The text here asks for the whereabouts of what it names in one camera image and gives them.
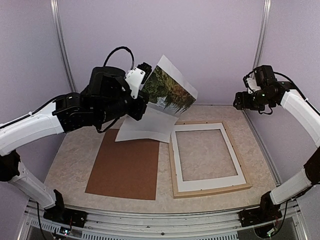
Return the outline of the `landscape photo white border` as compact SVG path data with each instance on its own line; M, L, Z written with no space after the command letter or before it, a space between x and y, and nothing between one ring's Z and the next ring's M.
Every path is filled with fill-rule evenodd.
M169 143L175 123L197 100L198 91L165 55L161 56L142 91L149 95L144 115L139 121L127 116L115 141L151 139Z

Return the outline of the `white passe-partout mat sheet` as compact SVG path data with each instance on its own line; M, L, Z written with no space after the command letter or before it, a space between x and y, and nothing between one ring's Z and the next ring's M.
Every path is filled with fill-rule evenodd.
M175 199L251 188L243 160L223 122L177 123L168 147Z

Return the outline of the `light wooden picture frame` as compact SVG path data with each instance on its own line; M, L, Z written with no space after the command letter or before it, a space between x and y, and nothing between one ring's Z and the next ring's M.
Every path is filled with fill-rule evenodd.
M194 131L221 131L223 140L235 167L237 175L220 178L200 179L192 181L183 180L183 172L178 148L177 132ZM173 197L175 199L212 196L225 193L247 190L252 187L249 174L244 161L235 145L225 122L214 121L180 121L177 122L170 134L168 144L169 162L171 168L171 179Z

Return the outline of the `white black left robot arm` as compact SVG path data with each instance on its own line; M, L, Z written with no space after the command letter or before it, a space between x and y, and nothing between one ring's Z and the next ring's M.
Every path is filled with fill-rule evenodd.
M69 133L83 127L95 127L100 134L121 117L139 121L149 97L140 90L151 74L151 67L140 64L128 72L98 66L92 70L89 84L82 92L62 94L0 127L0 179L19 188L34 199L51 217L63 223L70 218L60 192L46 187L28 172L17 149L39 139Z

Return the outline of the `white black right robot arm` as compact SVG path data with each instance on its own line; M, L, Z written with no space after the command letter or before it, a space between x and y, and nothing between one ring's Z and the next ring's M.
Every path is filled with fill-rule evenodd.
M251 121L281 185L265 193L258 208L243 210L245 224L281 217L280 205L320 182L320 114L289 81L247 78L247 91L235 95L234 107L250 110Z

